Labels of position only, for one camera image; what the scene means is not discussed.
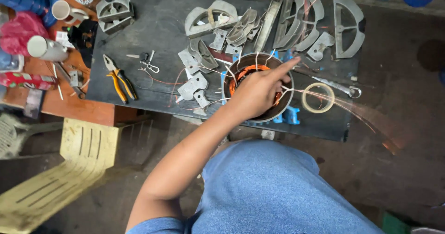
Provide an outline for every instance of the tape roll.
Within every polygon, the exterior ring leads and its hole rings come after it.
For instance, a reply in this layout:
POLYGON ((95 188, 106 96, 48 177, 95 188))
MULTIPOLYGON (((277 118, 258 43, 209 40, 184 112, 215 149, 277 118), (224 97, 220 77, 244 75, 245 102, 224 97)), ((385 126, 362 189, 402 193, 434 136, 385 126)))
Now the tape roll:
POLYGON ((309 85, 308 87, 306 87, 306 89, 304 89, 303 94, 301 94, 301 103, 303 104, 303 108, 306 109, 308 112, 312 112, 312 113, 324 113, 329 111, 329 109, 331 109, 331 107, 334 105, 334 99, 335 99, 335 95, 334 95, 334 91, 332 90, 332 88, 324 83, 313 83, 311 85, 309 85), (308 102, 306 101, 306 95, 308 94, 308 91, 314 87, 320 87, 322 89, 325 90, 325 92, 327 93, 326 95, 329 97, 329 100, 327 101, 327 105, 325 107, 323 107, 323 109, 321 110, 316 110, 312 107, 310 107, 308 105, 308 102))

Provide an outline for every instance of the white cup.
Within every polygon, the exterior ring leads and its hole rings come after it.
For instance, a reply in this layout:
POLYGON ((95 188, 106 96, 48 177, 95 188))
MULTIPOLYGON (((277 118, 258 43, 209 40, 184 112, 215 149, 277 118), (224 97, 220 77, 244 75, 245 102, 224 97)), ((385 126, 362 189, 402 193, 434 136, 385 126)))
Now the white cup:
POLYGON ((53 4, 51 13, 57 20, 63 20, 67 24, 72 24, 75 21, 84 21, 88 19, 88 14, 81 10, 70 6, 65 0, 58 0, 53 4))
POLYGON ((33 36, 28 41, 28 53, 35 58, 48 61, 64 61, 68 58, 67 48, 42 36, 33 36))

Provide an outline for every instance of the red can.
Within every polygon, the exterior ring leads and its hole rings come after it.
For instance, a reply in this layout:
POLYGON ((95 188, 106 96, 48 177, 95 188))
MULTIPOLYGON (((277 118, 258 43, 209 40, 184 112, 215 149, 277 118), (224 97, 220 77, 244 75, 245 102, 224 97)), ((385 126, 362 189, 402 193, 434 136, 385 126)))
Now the red can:
POLYGON ((28 73, 4 72, 0 73, 0 84, 14 88, 52 90, 57 86, 57 78, 28 73))

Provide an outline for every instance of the blue cloth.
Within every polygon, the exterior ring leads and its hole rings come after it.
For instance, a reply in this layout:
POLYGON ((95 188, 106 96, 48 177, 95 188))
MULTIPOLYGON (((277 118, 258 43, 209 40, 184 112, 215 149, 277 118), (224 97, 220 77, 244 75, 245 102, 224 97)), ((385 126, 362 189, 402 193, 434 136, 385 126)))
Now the blue cloth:
POLYGON ((269 140, 242 141, 210 159, 196 214, 155 218, 127 234, 383 233, 319 175, 307 153, 269 140))

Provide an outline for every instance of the orange-handled pliers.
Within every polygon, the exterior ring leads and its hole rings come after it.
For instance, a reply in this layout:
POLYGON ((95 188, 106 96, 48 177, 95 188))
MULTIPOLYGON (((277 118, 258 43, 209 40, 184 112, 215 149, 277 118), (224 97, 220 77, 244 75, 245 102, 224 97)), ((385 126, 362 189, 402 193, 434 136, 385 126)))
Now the orange-handled pliers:
POLYGON ((118 78, 122 81, 122 83, 125 86, 125 89, 127 90, 128 95, 130 95, 131 99, 137 100, 136 93, 133 90, 133 87, 131 86, 130 81, 128 81, 127 77, 124 75, 124 71, 118 69, 111 58, 109 58, 107 55, 104 54, 104 62, 107 69, 110 71, 107 77, 112 77, 114 82, 114 89, 118 93, 119 97, 121 98, 122 102, 124 104, 128 103, 127 97, 125 96, 124 92, 122 92, 121 88, 119 87, 118 78))

